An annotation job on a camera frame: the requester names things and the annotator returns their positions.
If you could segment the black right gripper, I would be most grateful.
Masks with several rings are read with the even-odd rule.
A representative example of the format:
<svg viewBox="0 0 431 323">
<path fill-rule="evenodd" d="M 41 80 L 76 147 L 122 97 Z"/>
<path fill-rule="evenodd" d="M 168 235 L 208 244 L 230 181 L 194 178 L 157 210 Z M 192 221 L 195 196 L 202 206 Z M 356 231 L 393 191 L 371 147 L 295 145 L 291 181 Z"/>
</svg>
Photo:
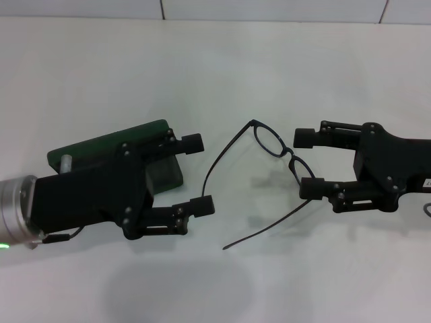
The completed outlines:
<svg viewBox="0 0 431 323">
<path fill-rule="evenodd" d="M 356 149 L 354 173 L 358 181 L 301 179 L 300 198 L 317 201 L 327 197 L 335 213 L 394 212 L 401 196 L 430 193 L 429 139 L 396 137 L 372 122 L 361 126 L 323 120 L 318 131 L 296 129 L 293 146 Z"/>
</svg>

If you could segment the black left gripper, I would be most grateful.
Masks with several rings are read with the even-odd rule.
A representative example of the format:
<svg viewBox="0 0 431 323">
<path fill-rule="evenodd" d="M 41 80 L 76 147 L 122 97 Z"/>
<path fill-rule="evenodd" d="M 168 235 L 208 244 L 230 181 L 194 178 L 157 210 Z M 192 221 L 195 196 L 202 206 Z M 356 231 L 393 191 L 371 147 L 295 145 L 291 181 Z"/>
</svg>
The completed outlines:
<svg viewBox="0 0 431 323">
<path fill-rule="evenodd" d="M 129 240 L 146 236 L 154 201 L 147 145 L 157 138 L 111 133 L 49 152 L 70 155 L 72 169 L 37 179 L 31 224 L 54 234 L 108 221 Z"/>
</svg>

